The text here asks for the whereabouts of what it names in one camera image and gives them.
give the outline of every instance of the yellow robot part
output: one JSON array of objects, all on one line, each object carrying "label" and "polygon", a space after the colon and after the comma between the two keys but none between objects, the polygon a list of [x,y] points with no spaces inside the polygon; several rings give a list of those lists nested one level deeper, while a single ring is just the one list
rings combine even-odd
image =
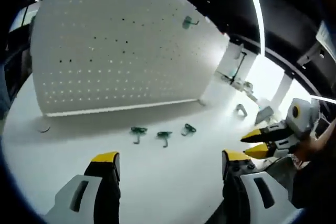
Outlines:
[{"label": "yellow robot part", "polygon": [[118,155],[118,152],[107,152],[103,154],[98,154],[96,157],[94,157],[91,160],[91,162],[111,162],[113,163],[117,155]]},{"label": "yellow robot part", "polygon": [[256,129],[254,131],[249,132],[247,135],[243,136],[241,139],[249,138],[249,137],[256,136],[256,135],[261,135],[260,129]]},{"label": "yellow robot part", "polygon": [[249,156],[245,155],[242,152],[235,152],[230,150],[223,150],[223,152],[226,152],[229,161],[251,159]]},{"label": "yellow robot part", "polygon": [[267,145],[263,143],[245,150],[244,153],[256,159],[264,159],[268,157],[268,148]]}]

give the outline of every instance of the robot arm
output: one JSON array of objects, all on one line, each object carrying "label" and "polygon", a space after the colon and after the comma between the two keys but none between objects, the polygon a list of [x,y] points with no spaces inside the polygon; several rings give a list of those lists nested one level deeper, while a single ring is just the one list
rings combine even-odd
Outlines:
[{"label": "robot arm", "polygon": [[287,190],[265,171],[259,171],[250,157],[223,150],[223,197],[226,223],[289,223],[300,214]]},{"label": "robot arm", "polygon": [[257,159],[284,157],[294,153],[301,141],[309,139],[314,124],[319,119],[319,104],[293,99],[285,120],[257,129],[242,138],[245,143],[260,143],[245,150],[245,154]]},{"label": "robot arm", "polygon": [[119,153],[99,154],[56,194],[48,223],[119,224]]}]

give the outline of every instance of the metal bracket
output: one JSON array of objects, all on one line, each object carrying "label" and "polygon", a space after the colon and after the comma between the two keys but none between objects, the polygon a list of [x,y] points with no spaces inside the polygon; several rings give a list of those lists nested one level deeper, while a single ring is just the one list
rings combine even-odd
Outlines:
[{"label": "metal bracket", "polygon": [[183,21],[182,27],[184,29],[188,29],[190,27],[190,25],[198,25],[199,22],[200,21],[197,21],[196,23],[193,23],[192,18],[190,16],[186,16],[184,21]]},{"label": "metal bracket", "polygon": [[187,136],[189,134],[194,134],[196,132],[196,129],[192,127],[190,124],[185,124],[184,128],[182,130],[182,136]]},{"label": "metal bracket", "polygon": [[237,107],[236,107],[236,111],[239,111],[241,110],[244,114],[244,117],[247,117],[247,111],[245,109],[245,107],[242,105],[242,104],[238,104]]},{"label": "metal bracket", "polygon": [[131,127],[131,133],[136,135],[137,141],[133,144],[140,144],[140,136],[146,134],[147,128]]},{"label": "metal bracket", "polygon": [[170,135],[172,134],[171,131],[160,131],[157,133],[157,137],[164,139],[165,140],[165,145],[163,146],[163,148],[167,148],[168,147],[168,138],[170,137]]}]

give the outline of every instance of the white tabletop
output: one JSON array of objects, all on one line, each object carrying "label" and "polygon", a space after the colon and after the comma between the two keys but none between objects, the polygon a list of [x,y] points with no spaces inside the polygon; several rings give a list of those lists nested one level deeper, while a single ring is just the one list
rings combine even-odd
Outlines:
[{"label": "white tabletop", "polygon": [[[258,106],[215,77],[202,98],[205,107],[190,102],[50,118],[50,130],[39,133],[42,113],[30,76],[5,123],[5,159],[27,201],[45,214],[56,192],[94,156],[119,151],[121,223],[203,224],[223,200],[221,151],[249,148],[239,139],[252,128]],[[248,117],[234,111],[239,103]],[[195,135],[181,135],[185,123]],[[132,126],[148,128],[140,145],[133,144]],[[173,132],[168,148],[155,138],[159,131]]]}]

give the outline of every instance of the white wall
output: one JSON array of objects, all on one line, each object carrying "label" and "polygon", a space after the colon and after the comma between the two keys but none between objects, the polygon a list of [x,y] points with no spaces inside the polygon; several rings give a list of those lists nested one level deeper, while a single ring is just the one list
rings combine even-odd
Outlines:
[{"label": "white wall", "polygon": [[281,112],[283,119],[287,116],[287,112],[293,98],[300,98],[309,102],[311,101],[309,92],[304,89],[304,87],[297,80],[293,80],[287,94],[279,106],[279,111]]},{"label": "white wall", "polygon": [[[238,59],[235,59],[239,52],[240,52],[239,46],[230,42],[221,62],[217,67],[217,71],[229,77],[232,77],[235,74],[239,66],[239,63],[241,62],[243,57],[243,54],[241,54]],[[247,55],[245,57],[243,64],[240,67],[236,80],[240,78],[242,81],[245,81],[255,59],[257,58],[257,55],[252,53],[251,51],[244,49],[244,52],[246,52]]]},{"label": "white wall", "polygon": [[276,95],[285,71],[270,59],[258,55],[246,81],[253,84],[253,95],[271,101]]},{"label": "white wall", "polygon": [[275,93],[271,105],[274,110],[277,110],[280,105],[282,104],[286,94],[288,93],[291,84],[292,84],[293,79],[290,78],[288,75],[284,74],[282,77],[282,80],[280,82],[280,85],[278,87],[277,92]]}]

